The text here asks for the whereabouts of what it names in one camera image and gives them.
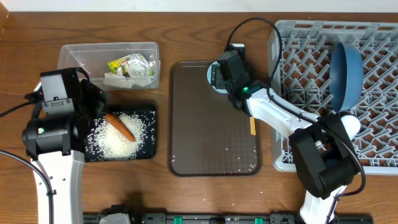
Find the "small light blue bowl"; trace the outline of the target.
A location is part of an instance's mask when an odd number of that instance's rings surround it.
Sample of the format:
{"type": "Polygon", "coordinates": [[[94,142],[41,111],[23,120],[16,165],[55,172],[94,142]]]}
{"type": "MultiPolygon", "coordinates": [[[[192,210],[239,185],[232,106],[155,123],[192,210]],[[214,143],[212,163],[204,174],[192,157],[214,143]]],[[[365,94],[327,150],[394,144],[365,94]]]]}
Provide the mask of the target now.
{"type": "Polygon", "coordinates": [[[218,93],[227,94],[218,62],[213,62],[207,70],[206,77],[212,89],[218,93]]]}

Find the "white tissue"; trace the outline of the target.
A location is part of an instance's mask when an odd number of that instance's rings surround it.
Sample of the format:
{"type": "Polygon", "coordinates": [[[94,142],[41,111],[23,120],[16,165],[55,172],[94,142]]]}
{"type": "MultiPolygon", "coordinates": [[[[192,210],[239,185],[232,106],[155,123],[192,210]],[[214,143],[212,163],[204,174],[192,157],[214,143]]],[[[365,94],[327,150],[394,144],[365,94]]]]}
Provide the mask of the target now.
{"type": "Polygon", "coordinates": [[[118,88],[132,88],[134,86],[145,87],[152,83],[150,78],[143,78],[143,77],[124,77],[115,75],[111,72],[104,74],[104,81],[105,85],[118,87],[118,88]]]}

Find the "green yellow snack wrapper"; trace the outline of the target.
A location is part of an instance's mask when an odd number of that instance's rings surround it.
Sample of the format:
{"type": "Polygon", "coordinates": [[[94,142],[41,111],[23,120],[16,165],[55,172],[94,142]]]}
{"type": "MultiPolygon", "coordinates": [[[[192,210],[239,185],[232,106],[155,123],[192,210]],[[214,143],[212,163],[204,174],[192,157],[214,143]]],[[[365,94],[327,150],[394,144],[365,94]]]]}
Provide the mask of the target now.
{"type": "Polygon", "coordinates": [[[119,75],[119,76],[128,75],[129,76],[129,74],[127,72],[127,68],[128,68],[127,56],[124,56],[119,59],[108,62],[107,66],[109,68],[109,71],[116,75],[119,75]]]}

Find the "orange carrot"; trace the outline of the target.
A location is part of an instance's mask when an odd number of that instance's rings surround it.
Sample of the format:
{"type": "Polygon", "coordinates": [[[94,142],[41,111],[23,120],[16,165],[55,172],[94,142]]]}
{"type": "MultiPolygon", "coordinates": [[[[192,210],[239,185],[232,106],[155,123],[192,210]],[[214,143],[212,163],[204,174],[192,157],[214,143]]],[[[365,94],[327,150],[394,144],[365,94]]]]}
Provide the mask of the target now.
{"type": "Polygon", "coordinates": [[[133,133],[116,115],[108,113],[105,115],[105,120],[116,129],[122,139],[130,142],[136,141],[133,133]]]}

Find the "large blue plate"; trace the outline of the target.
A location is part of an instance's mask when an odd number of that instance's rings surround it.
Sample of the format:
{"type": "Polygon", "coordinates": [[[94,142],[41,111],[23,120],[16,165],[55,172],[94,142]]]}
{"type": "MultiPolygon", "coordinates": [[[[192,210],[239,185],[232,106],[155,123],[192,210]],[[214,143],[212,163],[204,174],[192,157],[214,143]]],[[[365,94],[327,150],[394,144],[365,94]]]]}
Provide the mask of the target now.
{"type": "Polygon", "coordinates": [[[331,105],[336,113],[353,108],[361,97],[364,68],[360,51],[346,43],[338,42],[331,55],[329,91],[331,105]]]}

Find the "light blue cup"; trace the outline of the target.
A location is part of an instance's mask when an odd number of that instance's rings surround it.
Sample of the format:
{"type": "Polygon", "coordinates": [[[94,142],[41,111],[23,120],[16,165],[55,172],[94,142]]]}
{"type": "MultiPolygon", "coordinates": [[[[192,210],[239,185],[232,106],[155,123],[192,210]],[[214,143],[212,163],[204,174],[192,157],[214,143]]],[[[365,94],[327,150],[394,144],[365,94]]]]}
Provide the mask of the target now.
{"type": "Polygon", "coordinates": [[[341,122],[345,128],[345,131],[350,140],[359,133],[361,129],[361,123],[359,122],[358,118],[353,115],[344,115],[341,117],[341,122]]]}

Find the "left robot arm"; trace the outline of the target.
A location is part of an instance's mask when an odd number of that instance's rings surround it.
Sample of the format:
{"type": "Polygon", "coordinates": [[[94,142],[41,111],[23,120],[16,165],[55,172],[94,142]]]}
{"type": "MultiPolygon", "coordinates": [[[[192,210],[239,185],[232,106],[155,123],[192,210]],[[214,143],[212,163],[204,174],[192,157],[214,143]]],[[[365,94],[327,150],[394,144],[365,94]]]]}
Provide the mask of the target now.
{"type": "Polygon", "coordinates": [[[40,74],[22,142],[35,168],[39,223],[83,223],[85,138],[109,95],[81,67],[40,74]]]}

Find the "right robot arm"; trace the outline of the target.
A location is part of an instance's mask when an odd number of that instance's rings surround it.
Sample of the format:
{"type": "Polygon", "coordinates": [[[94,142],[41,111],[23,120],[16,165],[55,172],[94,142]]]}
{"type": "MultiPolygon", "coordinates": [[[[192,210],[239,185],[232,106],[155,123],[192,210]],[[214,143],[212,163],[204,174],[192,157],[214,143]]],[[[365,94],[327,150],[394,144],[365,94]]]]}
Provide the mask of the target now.
{"type": "Polygon", "coordinates": [[[261,81],[254,81],[244,62],[245,46],[229,44],[208,71],[212,88],[226,93],[237,110],[258,119],[289,140],[305,201],[302,223],[330,223],[346,187],[363,174],[351,140],[358,132],[354,116],[308,113],[281,98],[261,81]]]}

